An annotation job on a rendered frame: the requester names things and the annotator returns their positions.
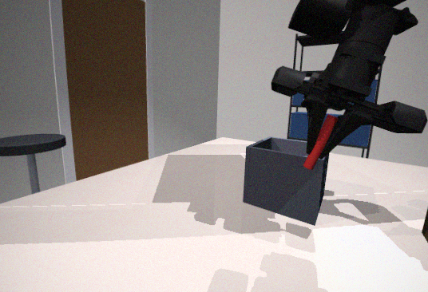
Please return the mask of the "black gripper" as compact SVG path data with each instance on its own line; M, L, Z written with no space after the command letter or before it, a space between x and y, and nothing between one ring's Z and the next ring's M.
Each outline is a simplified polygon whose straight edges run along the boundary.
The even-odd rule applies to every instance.
M325 102L343 107L345 111L338 116L323 148L321 160L361 125L372 124L395 133L423 132L428 121L423 109L398 101L382 105L365 101L370 96L371 83L385 58L383 50L377 45L348 41L341 43L335 51L321 86L305 81L306 73L295 69L281 66L275 71L272 90L289 97L297 93L304 94L301 106L307 109L308 155L315 146L324 122L329 106Z

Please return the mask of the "red peg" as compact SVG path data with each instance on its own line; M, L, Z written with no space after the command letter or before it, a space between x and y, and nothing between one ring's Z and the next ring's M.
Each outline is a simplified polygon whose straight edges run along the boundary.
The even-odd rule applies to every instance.
M315 146L311 152L310 155L308 155L305 163L304 163L304 167L309 169L309 170L313 170L317 161L319 160L322 152L323 152L323 148L336 124L338 120L338 117L332 116L327 114L327 117L324 121L323 127L320 130L318 139L315 143Z

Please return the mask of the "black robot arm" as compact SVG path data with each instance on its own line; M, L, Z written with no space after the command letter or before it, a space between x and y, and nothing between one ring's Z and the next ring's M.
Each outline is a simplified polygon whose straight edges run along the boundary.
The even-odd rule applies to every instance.
M392 36L418 24L409 11L393 8L406 0L300 0L289 21L289 29L326 41L339 36L339 45L364 41L379 46L383 52ZM348 24L347 24L348 23Z

